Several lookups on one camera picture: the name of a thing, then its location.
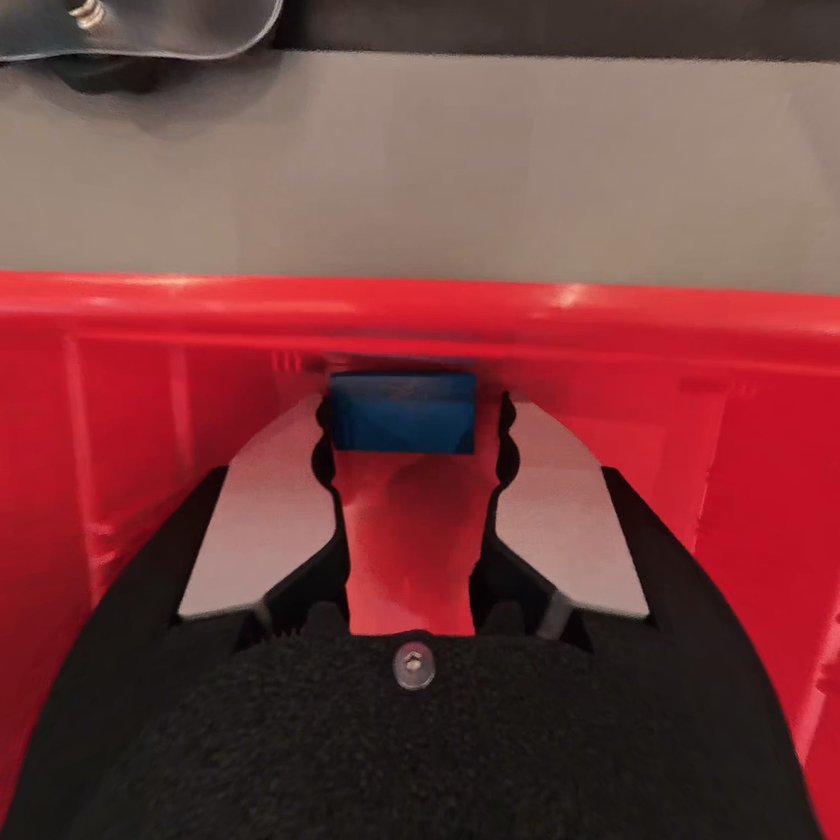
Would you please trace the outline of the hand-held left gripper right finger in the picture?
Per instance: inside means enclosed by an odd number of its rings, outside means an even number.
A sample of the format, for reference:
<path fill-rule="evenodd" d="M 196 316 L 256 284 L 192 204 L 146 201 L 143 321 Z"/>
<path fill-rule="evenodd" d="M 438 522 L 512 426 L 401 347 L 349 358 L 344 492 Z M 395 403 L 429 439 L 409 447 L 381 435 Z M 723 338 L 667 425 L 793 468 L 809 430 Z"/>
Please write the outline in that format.
<path fill-rule="evenodd" d="M 651 611 L 598 459 L 536 403 L 502 392 L 495 484 L 470 572 L 470 616 L 489 631 L 570 631 L 584 613 L 645 623 Z"/>

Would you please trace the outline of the long blue wooden block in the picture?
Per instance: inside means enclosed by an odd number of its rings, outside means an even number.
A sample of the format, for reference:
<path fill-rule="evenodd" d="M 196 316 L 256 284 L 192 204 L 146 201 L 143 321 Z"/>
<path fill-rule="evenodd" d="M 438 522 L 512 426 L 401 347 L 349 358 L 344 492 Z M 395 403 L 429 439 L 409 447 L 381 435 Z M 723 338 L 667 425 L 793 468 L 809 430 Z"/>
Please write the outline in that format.
<path fill-rule="evenodd" d="M 357 371 L 330 376 L 332 443 L 342 452 L 472 455 L 476 376 Z"/>

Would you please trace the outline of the red plastic bin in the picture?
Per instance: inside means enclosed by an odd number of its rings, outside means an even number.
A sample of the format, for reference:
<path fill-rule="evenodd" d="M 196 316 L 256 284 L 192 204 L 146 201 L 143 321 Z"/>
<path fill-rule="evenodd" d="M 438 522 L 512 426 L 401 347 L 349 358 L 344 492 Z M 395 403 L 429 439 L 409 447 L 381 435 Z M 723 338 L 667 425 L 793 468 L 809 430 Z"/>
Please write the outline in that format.
<path fill-rule="evenodd" d="M 49 689 L 210 468 L 341 364 L 473 363 L 617 468 L 775 685 L 838 838 L 838 298 L 2 271 L 2 824 Z"/>

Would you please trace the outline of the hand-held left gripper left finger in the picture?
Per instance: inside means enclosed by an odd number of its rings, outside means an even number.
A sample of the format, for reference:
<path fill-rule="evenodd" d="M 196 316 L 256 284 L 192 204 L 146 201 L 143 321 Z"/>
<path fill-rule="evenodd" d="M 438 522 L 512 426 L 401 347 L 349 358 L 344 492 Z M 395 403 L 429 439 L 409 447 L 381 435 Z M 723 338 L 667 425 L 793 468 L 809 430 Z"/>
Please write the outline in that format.
<path fill-rule="evenodd" d="M 302 628 L 311 608 L 347 623 L 350 549 L 327 396 L 307 395 L 227 466 L 178 609 L 181 619 L 250 614 L 267 631 Z"/>

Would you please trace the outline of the white board stand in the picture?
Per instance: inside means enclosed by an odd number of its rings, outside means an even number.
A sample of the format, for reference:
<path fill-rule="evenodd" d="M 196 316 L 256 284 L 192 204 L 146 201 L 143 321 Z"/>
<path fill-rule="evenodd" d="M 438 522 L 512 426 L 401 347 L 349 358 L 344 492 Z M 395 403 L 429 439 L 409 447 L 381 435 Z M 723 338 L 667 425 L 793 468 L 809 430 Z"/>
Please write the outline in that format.
<path fill-rule="evenodd" d="M 1 62 L 44 66 L 84 95 L 142 94 L 173 64 L 248 53 L 283 1 L 2 1 Z"/>

